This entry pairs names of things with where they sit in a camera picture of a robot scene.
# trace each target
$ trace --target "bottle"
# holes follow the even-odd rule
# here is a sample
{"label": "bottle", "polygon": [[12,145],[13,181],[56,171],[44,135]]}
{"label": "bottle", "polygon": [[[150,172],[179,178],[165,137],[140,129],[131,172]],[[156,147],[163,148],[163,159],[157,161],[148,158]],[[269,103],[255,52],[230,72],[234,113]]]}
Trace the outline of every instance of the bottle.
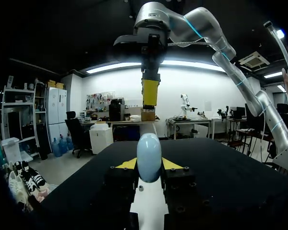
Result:
{"label": "bottle", "polygon": [[60,151],[56,138],[54,138],[54,141],[52,142],[51,145],[52,145],[52,152],[55,155],[55,157],[61,157],[62,153]]}
{"label": "bottle", "polygon": [[62,154],[66,153],[68,151],[67,141],[66,141],[66,139],[63,138],[62,134],[60,134],[59,148],[60,148]]}
{"label": "bottle", "polygon": [[72,138],[71,138],[71,136],[69,135],[69,133],[67,134],[66,141],[67,141],[67,148],[68,148],[68,150],[73,150]]}

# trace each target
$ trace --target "shoe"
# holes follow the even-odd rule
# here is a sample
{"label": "shoe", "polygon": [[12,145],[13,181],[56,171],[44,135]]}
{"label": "shoe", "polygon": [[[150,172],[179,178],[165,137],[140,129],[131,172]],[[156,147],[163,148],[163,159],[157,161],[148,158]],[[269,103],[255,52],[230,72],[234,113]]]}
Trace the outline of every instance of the shoe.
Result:
{"label": "shoe", "polygon": [[28,194],[26,192],[26,189],[24,188],[24,184],[21,178],[19,176],[16,176],[14,171],[11,171],[9,176],[9,188],[16,202],[21,202],[26,205],[28,201]]}
{"label": "shoe", "polygon": [[23,168],[21,166],[20,161],[17,161],[14,166],[15,166],[15,171],[16,171],[17,175],[20,175],[20,177],[22,178],[23,177]]}
{"label": "shoe", "polygon": [[27,173],[26,171],[23,171],[22,172],[22,179],[24,181],[24,185],[25,185],[25,188],[28,191],[28,193],[30,195],[37,196],[39,190],[37,188],[37,185],[33,181],[32,176],[29,173]]}
{"label": "shoe", "polygon": [[44,178],[36,170],[32,169],[27,162],[23,161],[22,167],[26,173],[30,174],[40,191],[44,191],[49,188],[49,185]]}

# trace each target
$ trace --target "ceiling light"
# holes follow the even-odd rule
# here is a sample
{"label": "ceiling light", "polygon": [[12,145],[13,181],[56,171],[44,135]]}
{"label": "ceiling light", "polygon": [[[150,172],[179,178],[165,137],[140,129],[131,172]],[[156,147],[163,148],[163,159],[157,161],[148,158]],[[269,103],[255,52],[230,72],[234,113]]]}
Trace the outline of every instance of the ceiling light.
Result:
{"label": "ceiling light", "polygon": [[272,77],[280,76],[282,74],[283,74],[282,72],[272,73],[269,75],[265,75],[264,78],[272,78]]}
{"label": "ceiling light", "polygon": [[[87,73],[97,73],[97,72],[102,72],[102,71],[109,70],[109,69],[119,69],[119,68],[123,68],[123,67],[140,66],[140,65],[141,65],[141,63],[139,63],[139,62],[130,62],[130,63],[129,62],[123,62],[123,63],[113,64],[113,65],[108,65],[108,66],[102,66],[102,67],[98,67],[95,69],[90,69],[86,72]],[[225,72],[219,66],[213,66],[213,65],[209,65],[209,64],[205,64],[205,63],[200,63],[200,62],[164,60],[161,63],[161,65],[196,67],[196,68],[201,68],[201,69],[210,69],[210,70]]]}
{"label": "ceiling light", "polygon": [[170,61],[170,60],[164,60],[161,65],[173,65],[173,66],[187,66],[187,67],[196,67],[196,68],[202,68],[202,69],[211,69],[216,71],[225,72],[221,67],[219,66],[213,66],[205,63],[200,62],[188,62],[188,61]]}
{"label": "ceiling light", "polygon": [[286,92],[286,90],[284,89],[283,86],[281,86],[281,85],[277,85],[277,87],[278,87],[282,92]]}
{"label": "ceiling light", "polygon": [[277,34],[277,37],[278,37],[279,39],[282,39],[283,37],[285,37],[284,32],[283,32],[282,30],[278,30],[278,31],[276,32],[276,34]]}
{"label": "ceiling light", "polygon": [[108,65],[108,66],[103,66],[103,67],[99,67],[99,68],[95,68],[95,69],[90,69],[87,71],[87,73],[97,73],[97,72],[101,72],[101,71],[105,71],[105,70],[109,70],[109,69],[119,69],[122,67],[127,67],[127,66],[140,66],[141,63],[138,62],[122,62],[122,63],[118,63],[118,64],[113,64],[113,65]]}

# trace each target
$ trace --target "black table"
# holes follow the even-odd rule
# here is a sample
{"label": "black table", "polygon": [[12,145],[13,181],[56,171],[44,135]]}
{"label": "black table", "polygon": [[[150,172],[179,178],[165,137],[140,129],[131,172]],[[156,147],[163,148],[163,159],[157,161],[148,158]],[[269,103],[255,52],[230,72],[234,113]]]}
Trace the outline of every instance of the black table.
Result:
{"label": "black table", "polygon": [[[213,211],[262,204],[268,196],[285,197],[288,178],[217,141],[193,138],[161,141],[162,155],[196,174],[199,194],[210,199]],[[88,210],[110,166],[136,157],[137,142],[115,142],[69,177],[41,203],[69,228],[91,227]]]}

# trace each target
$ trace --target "black office chair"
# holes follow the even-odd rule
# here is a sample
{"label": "black office chair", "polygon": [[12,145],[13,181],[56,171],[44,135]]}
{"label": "black office chair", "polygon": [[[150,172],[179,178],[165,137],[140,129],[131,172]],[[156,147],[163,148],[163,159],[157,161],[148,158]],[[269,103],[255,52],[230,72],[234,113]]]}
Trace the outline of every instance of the black office chair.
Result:
{"label": "black office chair", "polygon": [[287,104],[277,104],[277,111],[279,112],[281,118],[283,119],[287,129],[288,129],[288,105]]}
{"label": "black office chair", "polygon": [[72,136],[72,142],[74,145],[74,149],[72,153],[74,154],[75,150],[78,151],[77,158],[80,158],[81,152],[84,150],[90,151],[92,154],[92,146],[91,146],[91,140],[90,140],[90,134],[89,132],[84,132],[80,121],[75,118],[76,117],[76,112],[75,111],[70,111],[66,112],[67,115],[67,120],[65,120],[65,123],[67,125],[67,128],[69,132],[71,133]]}

